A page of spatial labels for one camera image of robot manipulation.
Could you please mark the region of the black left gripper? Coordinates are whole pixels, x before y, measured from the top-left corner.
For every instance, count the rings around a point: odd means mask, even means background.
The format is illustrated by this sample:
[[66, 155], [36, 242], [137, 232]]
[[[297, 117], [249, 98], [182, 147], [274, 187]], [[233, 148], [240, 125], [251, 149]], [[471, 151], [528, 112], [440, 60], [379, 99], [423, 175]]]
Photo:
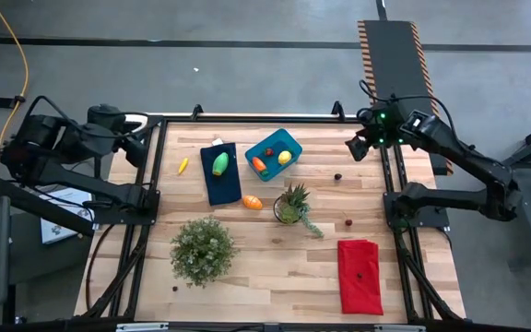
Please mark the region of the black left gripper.
[[144, 167], [148, 159], [148, 151], [142, 139], [135, 136], [123, 138], [120, 147], [126, 152], [127, 161], [134, 167]]

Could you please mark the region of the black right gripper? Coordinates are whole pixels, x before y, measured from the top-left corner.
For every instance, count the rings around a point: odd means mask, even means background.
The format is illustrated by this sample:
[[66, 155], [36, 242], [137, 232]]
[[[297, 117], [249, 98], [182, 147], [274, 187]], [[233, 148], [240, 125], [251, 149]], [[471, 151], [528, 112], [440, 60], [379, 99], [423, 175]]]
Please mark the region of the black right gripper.
[[380, 126], [364, 126], [360, 136], [354, 136], [346, 142], [354, 161], [362, 161], [368, 151], [376, 149], [384, 143], [384, 131]]

